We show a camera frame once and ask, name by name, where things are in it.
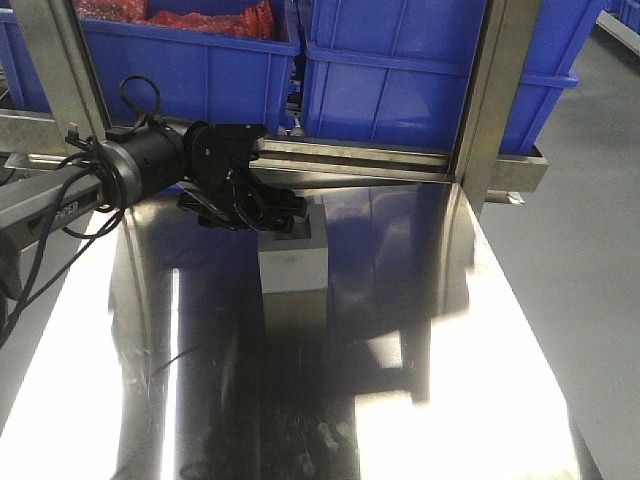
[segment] blue crate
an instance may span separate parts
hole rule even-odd
[[[307,41],[301,121],[310,137],[451,150],[469,82],[462,64],[323,49]],[[528,154],[575,75],[523,75],[501,152]]]
[[[622,0],[604,0],[604,11],[609,13],[619,13]]]
[[[467,64],[484,0],[322,0],[309,38],[319,47]],[[525,72],[566,75],[603,0],[543,0]]]
[[[185,8],[189,3],[151,0],[150,6],[153,12],[172,5]],[[204,1],[195,3],[203,5]],[[207,1],[209,8],[200,13],[215,14],[217,7],[228,3]],[[234,12],[223,12],[239,13],[256,3],[234,2]],[[118,85],[129,75],[141,74],[160,87],[163,115],[215,123],[263,123],[271,133],[277,133],[300,40],[292,0],[272,1],[272,6],[280,42],[82,19],[112,118],[131,118],[131,111],[118,96]],[[11,10],[0,10],[0,64],[17,108],[50,111]],[[128,91],[140,105],[152,103],[153,94],[144,85],[132,84]]]
[[[309,38],[321,48],[471,64],[484,6],[485,0],[317,0]]]
[[[640,3],[634,0],[622,0],[620,21],[634,32],[640,33]]]

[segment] robotic arm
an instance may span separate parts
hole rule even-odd
[[[0,348],[22,310],[57,278],[31,295],[47,236],[54,230],[89,239],[68,267],[118,225],[126,208],[180,183],[184,193],[178,206],[195,212],[201,225],[291,231],[293,217],[306,216],[306,201],[289,190],[264,185],[249,169],[256,158],[256,140],[265,134],[263,125],[155,118],[153,111],[139,115],[134,127],[108,131],[102,142],[84,141],[69,132],[67,142],[80,153],[54,172],[0,190]],[[93,209],[116,213],[94,235],[66,228]],[[36,258],[23,285],[19,253],[35,242]],[[16,301],[11,314],[7,298]]]

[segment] black cable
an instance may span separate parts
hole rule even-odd
[[[148,113],[143,113],[138,106],[133,102],[125,93],[125,86],[131,80],[143,80],[147,84],[149,84],[155,94],[156,101]],[[153,83],[147,77],[142,75],[131,75],[127,77],[120,84],[120,98],[122,101],[131,108],[134,113],[137,115],[137,121],[135,125],[129,130],[129,134],[134,133],[137,129],[143,127],[147,124],[155,124],[155,115],[160,108],[161,103],[161,95],[160,89],[158,86]],[[89,138],[86,144],[83,144],[85,151],[75,153],[65,158],[60,164],[56,167],[56,169],[61,169],[70,163],[75,163],[79,167],[83,167],[83,170],[76,173],[75,175],[69,177],[58,190],[56,197],[49,207],[49,209],[45,212],[44,219],[42,221],[42,230],[40,232],[40,237],[38,239],[38,247],[36,250],[36,254],[31,264],[31,269],[29,271],[29,276],[27,281],[25,282],[24,288],[20,293],[20,297],[18,298],[16,305],[7,317],[7,322],[4,328],[0,330],[0,349],[2,349],[7,342],[7,339],[13,332],[13,329],[18,323],[18,319],[22,311],[27,308],[31,303],[33,303],[38,297],[40,297],[47,289],[49,289],[77,260],[80,258],[87,249],[98,239],[104,237],[105,235],[111,233],[115,230],[122,219],[124,218],[125,208],[127,206],[127,189],[124,183],[124,179],[118,168],[112,163],[108,162],[103,156],[99,154],[100,144],[95,141],[94,138]],[[64,227],[62,230],[71,235],[72,237],[88,240],[87,243],[80,249],[78,252],[71,257],[71,259],[60,268],[35,294],[31,295],[31,291],[35,285],[35,281],[38,277],[38,273],[40,271],[40,266],[42,265],[42,260],[44,258],[44,251],[47,246],[47,238],[51,233],[53,228],[53,223],[55,222],[56,213],[62,207],[62,202],[64,201],[64,196],[75,182],[80,180],[82,177],[89,175],[91,173],[96,173],[100,178],[105,191],[109,192],[109,194],[114,195],[114,198],[108,198],[108,204],[104,206],[100,206],[96,208],[96,211],[101,213],[108,213],[113,211],[114,209],[118,209],[116,213],[114,213],[101,227],[98,229],[96,233],[93,234],[83,234],[79,232],[75,232],[70,228]]]
[[[125,92],[125,86],[132,80],[142,80],[143,82],[146,82],[149,86],[151,86],[156,94],[156,101],[151,107],[151,110],[149,110],[147,113],[144,113],[142,110],[140,110],[138,105],[133,100],[131,100],[131,98],[129,98],[129,96]],[[129,130],[129,134],[132,134],[145,124],[149,122],[153,123],[155,121],[154,117],[160,109],[162,96],[160,94],[160,89],[151,79],[145,77],[144,75],[129,75],[120,83],[120,86],[118,87],[118,93],[120,94],[120,98],[125,103],[125,105],[127,105],[136,114],[136,123],[133,125],[131,130]]]
[[[86,168],[76,173],[75,175],[69,177],[60,187],[58,193],[56,194],[55,200],[49,207],[44,220],[42,221],[42,230],[40,231],[40,237],[38,239],[38,248],[35,253],[35,257],[33,259],[33,263],[31,264],[31,269],[29,271],[29,276],[27,277],[27,281],[25,282],[24,288],[20,293],[20,297],[18,298],[16,305],[7,317],[7,323],[0,332],[0,349],[4,347],[7,339],[13,332],[13,329],[18,323],[18,319],[20,318],[20,314],[27,307],[29,303],[29,295],[31,294],[31,290],[35,285],[36,278],[38,277],[38,273],[40,271],[40,266],[42,265],[42,259],[44,258],[44,251],[47,246],[47,238],[51,233],[51,228],[53,227],[53,222],[56,218],[56,213],[58,209],[62,205],[64,201],[64,196],[69,190],[69,187],[73,185],[75,182],[80,180],[82,177],[85,177],[92,173],[91,168]]]
[[[0,183],[0,187],[3,185],[6,185],[7,183],[9,183],[9,180],[11,180],[13,178],[13,176],[16,174],[16,170],[11,170],[11,173],[9,173],[9,175],[7,175],[7,178],[5,178],[2,183]]]

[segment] vertical steel column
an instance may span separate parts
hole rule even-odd
[[[450,173],[479,214],[542,0],[488,0]]]
[[[11,6],[58,130],[104,139],[109,115],[72,0],[12,0]]]

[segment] gray floor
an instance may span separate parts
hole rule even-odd
[[[481,223],[605,480],[640,478],[640,59],[596,29],[537,142],[551,168]]]

